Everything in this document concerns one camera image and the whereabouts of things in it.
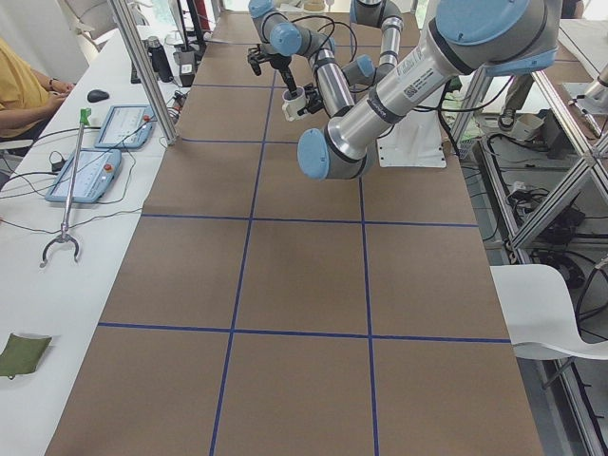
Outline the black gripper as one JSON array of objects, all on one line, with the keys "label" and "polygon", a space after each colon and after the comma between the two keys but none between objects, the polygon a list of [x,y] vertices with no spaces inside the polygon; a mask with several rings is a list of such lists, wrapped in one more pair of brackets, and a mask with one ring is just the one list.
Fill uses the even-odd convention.
[{"label": "black gripper", "polygon": [[[287,87],[289,93],[291,95],[297,94],[297,85],[295,83],[295,78],[293,73],[288,68],[282,68],[280,70],[281,78]],[[306,104],[301,109],[297,110],[296,113],[298,116],[308,116],[311,114],[315,114],[320,110],[327,111],[326,106],[324,104],[323,97],[320,93],[320,90],[314,84],[307,84],[304,86],[304,94],[306,99]]]},{"label": "black gripper", "polygon": [[260,66],[265,63],[269,63],[271,67],[278,70],[282,76],[292,76],[290,70],[291,61],[291,57],[283,56],[279,53],[270,53],[264,50],[261,44],[248,48],[247,62],[256,76],[261,75],[262,71]]}]

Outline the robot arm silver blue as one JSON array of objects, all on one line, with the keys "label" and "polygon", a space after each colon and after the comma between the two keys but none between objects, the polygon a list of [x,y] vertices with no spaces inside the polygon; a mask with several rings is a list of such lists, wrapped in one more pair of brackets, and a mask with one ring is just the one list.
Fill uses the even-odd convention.
[{"label": "robot arm silver blue", "polygon": [[297,160],[311,179],[356,179],[369,168],[375,141],[440,86],[457,75],[486,67],[492,75],[514,75],[550,67],[557,54],[559,1],[441,1],[417,47],[398,57],[403,27],[391,1],[355,1],[353,22],[378,27],[388,51],[378,81],[359,102],[337,66],[328,37],[287,19],[271,1],[249,4],[260,47],[289,62],[309,60],[330,120],[305,131]]},{"label": "robot arm silver blue", "polygon": [[293,22],[301,31],[298,54],[307,59],[313,81],[283,93],[291,121],[318,111],[344,115],[396,66],[407,23],[392,1],[353,1],[344,17],[310,7]]}]

